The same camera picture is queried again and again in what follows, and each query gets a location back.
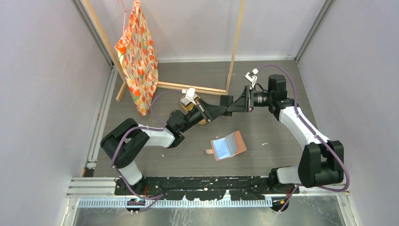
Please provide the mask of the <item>brown leather card holder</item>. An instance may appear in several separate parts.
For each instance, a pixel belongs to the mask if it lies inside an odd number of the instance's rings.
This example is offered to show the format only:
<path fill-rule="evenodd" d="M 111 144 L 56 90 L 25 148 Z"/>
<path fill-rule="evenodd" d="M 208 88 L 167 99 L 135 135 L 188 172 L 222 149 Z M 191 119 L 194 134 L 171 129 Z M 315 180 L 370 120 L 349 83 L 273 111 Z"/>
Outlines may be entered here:
<path fill-rule="evenodd" d="M 234 157 L 247 150 L 240 131 L 211 140 L 210 144 L 211 149 L 207 149 L 206 154 L 213 155 L 216 161 Z"/>

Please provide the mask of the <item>stack of credit cards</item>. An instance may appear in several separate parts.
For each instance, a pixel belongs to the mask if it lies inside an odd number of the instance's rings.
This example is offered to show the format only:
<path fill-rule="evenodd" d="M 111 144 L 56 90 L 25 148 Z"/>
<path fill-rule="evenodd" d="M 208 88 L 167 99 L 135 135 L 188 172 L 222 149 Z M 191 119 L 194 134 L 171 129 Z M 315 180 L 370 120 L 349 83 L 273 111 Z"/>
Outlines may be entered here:
<path fill-rule="evenodd" d="M 180 103 L 181 103 L 182 108 L 184 108 L 184 109 L 190 110 L 191 108 L 193 108 L 195 106 L 195 104 L 191 100 L 187 99 L 186 96 L 183 96 L 181 98 Z"/>

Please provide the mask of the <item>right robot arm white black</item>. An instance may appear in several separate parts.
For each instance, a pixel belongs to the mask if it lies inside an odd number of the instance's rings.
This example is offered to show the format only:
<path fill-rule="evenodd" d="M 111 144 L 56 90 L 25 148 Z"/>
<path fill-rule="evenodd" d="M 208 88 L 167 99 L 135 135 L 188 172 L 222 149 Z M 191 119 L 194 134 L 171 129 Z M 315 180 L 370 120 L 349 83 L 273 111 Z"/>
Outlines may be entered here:
<path fill-rule="evenodd" d="M 236 100 L 233 96 L 222 95 L 220 104 L 227 108 L 225 116 L 231 116 L 233 112 L 250 112 L 254 107 L 267 107 L 300 144 L 303 152 L 298 166 L 273 168 L 269 173 L 268 186 L 274 193 L 281 193 L 288 184 L 310 188 L 337 184 L 344 180 L 344 169 L 341 166 L 343 144 L 320 134 L 306 119 L 294 99 L 287 97 L 286 78 L 283 75 L 270 75 L 268 88 L 261 91 L 245 86 Z"/>

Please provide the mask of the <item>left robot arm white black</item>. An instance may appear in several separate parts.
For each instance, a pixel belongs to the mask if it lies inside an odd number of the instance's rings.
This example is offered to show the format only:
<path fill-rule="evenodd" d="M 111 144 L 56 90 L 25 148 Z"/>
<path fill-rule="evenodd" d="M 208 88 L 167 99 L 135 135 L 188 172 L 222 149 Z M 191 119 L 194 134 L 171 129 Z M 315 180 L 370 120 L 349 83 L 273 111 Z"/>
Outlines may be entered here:
<path fill-rule="evenodd" d="M 211 122 L 233 103 L 233 96 L 222 95 L 220 105 L 207 104 L 197 100 L 197 106 L 187 113 L 175 110 L 169 115 L 165 127 L 154 128 L 138 124 L 128 118 L 106 135 L 100 146 L 112 161 L 112 166 L 127 181 L 126 189 L 133 195 L 144 190 L 143 175 L 139 170 L 135 158 L 146 146 L 160 146 L 173 148 L 183 140 L 183 133 L 202 120 Z"/>

